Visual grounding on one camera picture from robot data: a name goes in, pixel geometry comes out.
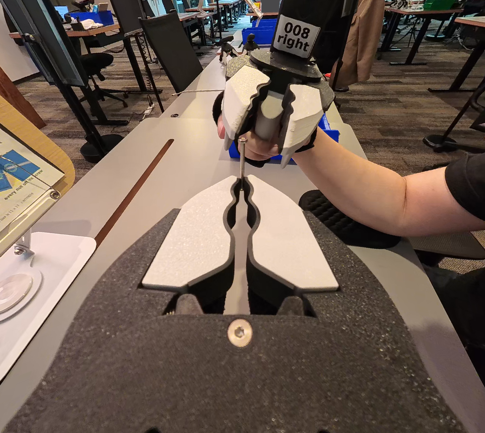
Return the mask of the person's right hand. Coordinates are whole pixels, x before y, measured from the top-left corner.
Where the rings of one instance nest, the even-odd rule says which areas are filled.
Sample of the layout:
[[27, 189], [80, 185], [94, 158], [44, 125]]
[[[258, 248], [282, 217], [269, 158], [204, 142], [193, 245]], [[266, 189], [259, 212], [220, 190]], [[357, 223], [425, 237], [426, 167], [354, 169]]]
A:
[[241, 137], [247, 140], [245, 145], [245, 162], [253, 167], [261, 168], [271, 157], [278, 155], [278, 135], [278, 128], [273, 132], [273, 135], [268, 141], [261, 139], [254, 131], [242, 134]]

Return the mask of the black monitor floor stand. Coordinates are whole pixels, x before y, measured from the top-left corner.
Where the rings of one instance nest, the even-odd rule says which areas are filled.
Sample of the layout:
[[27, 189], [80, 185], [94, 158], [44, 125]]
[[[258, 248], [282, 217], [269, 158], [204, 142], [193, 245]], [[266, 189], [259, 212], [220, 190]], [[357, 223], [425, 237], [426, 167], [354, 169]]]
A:
[[123, 137], [118, 134], [100, 135], [72, 88], [62, 83], [58, 83], [56, 86], [85, 132], [87, 143], [82, 145], [80, 149], [82, 156], [89, 163], [96, 164], [100, 162], [103, 157], [122, 141]]

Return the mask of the beige coat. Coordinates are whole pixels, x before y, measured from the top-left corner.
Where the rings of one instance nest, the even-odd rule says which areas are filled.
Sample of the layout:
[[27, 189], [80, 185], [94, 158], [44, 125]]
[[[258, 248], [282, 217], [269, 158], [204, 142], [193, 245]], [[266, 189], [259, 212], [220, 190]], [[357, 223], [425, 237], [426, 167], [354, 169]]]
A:
[[385, 0], [358, 0], [335, 89], [369, 79], [379, 45]]

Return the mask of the blue plastic bin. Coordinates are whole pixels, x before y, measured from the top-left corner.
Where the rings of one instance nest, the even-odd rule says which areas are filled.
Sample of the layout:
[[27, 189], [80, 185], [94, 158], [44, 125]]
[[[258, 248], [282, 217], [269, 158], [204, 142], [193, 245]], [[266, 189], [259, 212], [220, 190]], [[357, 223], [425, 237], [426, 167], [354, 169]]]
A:
[[[328, 122], [326, 113], [324, 113], [321, 120], [319, 121], [318, 127], [321, 128], [324, 131], [324, 133], [326, 133], [331, 139], [333, 139], [334, 141], [336, 141], [338, 143], [339, 138], [340, 138], [339, 130], [331, 127], [330, 123]], [[239, 155], [239, 151], [238, 151], [238, 148], [237, 148], [237, 145], [235, 144], [235, 142], [232, 142], [231, 146], [229, 147], [228, 155], [233, 160], [239, 160], [240, 155]], [[250, 159], [247, 159], [247, 158], [245, 158], [245, 159], [246, 159], [245, 162], [252, 165], [253, 167], [261, 168], [265, 165], [265, 163], [280, 164], [281, 160], [282, 160], [282, 156], [278, 154], [276, 156], [271, 157], [269, 160], [265, 160], [265, 161], [262, 161], [262, 162], [252, 161], [252, 160], [250, 161]]]
[[252, 22], [251, 27], [242, 29], [242, 42], [247, 42], [248, 36], [254, 34], [254, 42], [260, 45], [271, 45], [276, 29], [277, 18], [262, 18]]

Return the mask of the person's black shirt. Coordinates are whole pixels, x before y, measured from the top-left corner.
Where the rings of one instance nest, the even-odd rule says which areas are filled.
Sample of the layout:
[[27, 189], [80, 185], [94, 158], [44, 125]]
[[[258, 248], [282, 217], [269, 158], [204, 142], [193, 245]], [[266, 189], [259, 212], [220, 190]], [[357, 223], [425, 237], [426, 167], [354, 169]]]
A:
[[[484, 154], [450, 163], [445, 180], [454, 199], [473, 216], [484, 219]], [[484, 268], [459, 274], [422, 261], [428, 279], [484, 381]]]

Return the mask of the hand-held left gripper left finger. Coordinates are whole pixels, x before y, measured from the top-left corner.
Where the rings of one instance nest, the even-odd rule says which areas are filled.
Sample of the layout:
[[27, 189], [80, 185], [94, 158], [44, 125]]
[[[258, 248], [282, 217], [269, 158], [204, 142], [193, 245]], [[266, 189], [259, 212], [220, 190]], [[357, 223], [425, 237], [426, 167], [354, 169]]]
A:
[[193, 196], [180, 209], [145, 276], [145, 288], [185, 292], [213, 276], [233, 272], [237, 177]]

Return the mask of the black wrist rest pad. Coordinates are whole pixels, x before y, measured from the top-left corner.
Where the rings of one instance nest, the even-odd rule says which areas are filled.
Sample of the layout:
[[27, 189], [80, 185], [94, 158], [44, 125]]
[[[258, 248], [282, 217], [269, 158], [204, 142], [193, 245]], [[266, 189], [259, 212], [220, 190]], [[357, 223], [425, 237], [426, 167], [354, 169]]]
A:
[[348, 246], [385, 249], [392, 248], [401, 241], [399, 236], [374, 230], [349, 218], [317, 189], [304, 193], [298, 204], [304, 211], [311, 212]]

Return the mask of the thin metal screw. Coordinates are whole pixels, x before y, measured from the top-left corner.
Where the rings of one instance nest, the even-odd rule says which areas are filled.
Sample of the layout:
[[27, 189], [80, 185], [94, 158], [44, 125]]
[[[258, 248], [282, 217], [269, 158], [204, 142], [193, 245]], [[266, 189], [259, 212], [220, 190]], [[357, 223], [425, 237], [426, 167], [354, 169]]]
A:
[[240, 136], [238, 138], [238, 144], [239, 144], [239, 179], [240, 179], [241, 183], [243, 183], [244, 179], [245, 179], [246, 143], [247, 143], [246, 137]]

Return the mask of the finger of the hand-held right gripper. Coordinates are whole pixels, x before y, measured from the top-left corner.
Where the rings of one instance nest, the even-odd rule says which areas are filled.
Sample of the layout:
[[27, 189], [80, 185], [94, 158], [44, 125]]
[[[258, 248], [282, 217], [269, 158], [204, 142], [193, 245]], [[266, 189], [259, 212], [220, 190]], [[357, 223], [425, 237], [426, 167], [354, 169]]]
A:
[[222, 100], [222, 120], [226, 131], [224, 149], [227, 151], [242, 127], [259, 90], [270, 84], [270, 77], [257, 68], [242, 66], [227, 82]]
[[306, 84], [289, 84], [282, 108], [280, 155], [283, 169], [294, 152], [309, 139], [324, 114], [320, 90]]

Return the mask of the grey desk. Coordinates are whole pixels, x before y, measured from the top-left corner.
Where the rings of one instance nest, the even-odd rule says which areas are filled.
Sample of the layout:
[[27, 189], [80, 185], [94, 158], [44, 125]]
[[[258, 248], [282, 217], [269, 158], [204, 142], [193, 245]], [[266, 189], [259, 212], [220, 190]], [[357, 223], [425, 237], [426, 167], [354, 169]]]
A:
[[[1, 383], [1, 430], [41, 381], [82, 302], [140, 236], [194, 194], [239, 174], [218, 138], [209, 92], [177, 98], [140, 123], [33, 227], [96, 238], [149, 164], [173, 140], [91, 259]], [[389, 250], [350, 247], [373, 272], [409, 327], [440, 393], [469, 432], [484, 432], [484, 386], [407, 241]]]

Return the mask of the white stand base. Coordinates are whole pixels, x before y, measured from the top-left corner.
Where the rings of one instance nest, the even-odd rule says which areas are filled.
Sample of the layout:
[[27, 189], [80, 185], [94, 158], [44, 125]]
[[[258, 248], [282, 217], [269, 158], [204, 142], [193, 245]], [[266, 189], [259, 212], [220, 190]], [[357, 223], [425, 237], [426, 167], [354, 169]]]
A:
[[93, 238], [35, 232], [33, 254], [1, 257], [1, 380], [96, 248]]

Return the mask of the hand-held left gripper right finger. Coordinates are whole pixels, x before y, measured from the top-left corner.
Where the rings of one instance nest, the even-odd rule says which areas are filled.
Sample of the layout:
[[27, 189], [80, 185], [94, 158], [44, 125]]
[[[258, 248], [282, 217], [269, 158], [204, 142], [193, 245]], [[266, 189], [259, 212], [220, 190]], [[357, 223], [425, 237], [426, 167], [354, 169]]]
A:
[[256, 221], [247, 251], [256, 269], [296, 292], [336, 291], [338, 282], [302, 209], [288, 196], [248, 175], [248, 206]]

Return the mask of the printed instruction sheet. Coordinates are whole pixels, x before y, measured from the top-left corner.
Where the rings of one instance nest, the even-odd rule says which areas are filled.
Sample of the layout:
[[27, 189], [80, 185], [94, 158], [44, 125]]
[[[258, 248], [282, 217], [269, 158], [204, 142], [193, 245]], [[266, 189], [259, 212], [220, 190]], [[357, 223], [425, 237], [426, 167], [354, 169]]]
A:
[[1, 125], [1, 231], [49, 197], [64, 173]]

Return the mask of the black framed monitor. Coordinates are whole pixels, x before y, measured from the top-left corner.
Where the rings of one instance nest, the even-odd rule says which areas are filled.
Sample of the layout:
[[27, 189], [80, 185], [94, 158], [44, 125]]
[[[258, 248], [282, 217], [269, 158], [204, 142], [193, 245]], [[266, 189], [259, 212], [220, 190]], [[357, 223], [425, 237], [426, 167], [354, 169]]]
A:
[[87, 74], [51, 0], [1, 0], [27, 52], [50, 83], [85, 87]]
[[124, 36], [131, 36], [142, 30], [139, 19], [147, 18], [142, 0], [110, 0], [110, 2]]

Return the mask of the black office chair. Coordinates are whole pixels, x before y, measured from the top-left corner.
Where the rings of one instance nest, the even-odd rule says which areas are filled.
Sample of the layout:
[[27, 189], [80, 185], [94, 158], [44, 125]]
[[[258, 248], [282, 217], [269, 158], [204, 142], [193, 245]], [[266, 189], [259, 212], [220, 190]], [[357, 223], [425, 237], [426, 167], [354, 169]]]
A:
[[[123, 92], [121, 90], [104, 90], [100, 88], [94, 80], [94, 76], [97, 76], [100, 81], [104, 81], [105, 78], [101, 74], [101, 71], [108, 66], [111, 66], [114, 57], [112, 54], [109, 53], [94, 53], [94, 54], [84, 54], [80, 55], [80, 61], [84, 70], [86, 71], [87, 76], [91, 79], [94, 84], [94, 95], [96, 96], [97, 100], [105, 101], [105, 97], [108, 97], [113, 100], [121, 101], [123, 106], [126, 108], [128, 104], [124, 101], [124, 98], [128, 97], [127, 92]], [[122, 93], [124, 98], [120, 98], [118, 96], [114, 96], [113, 93]]]

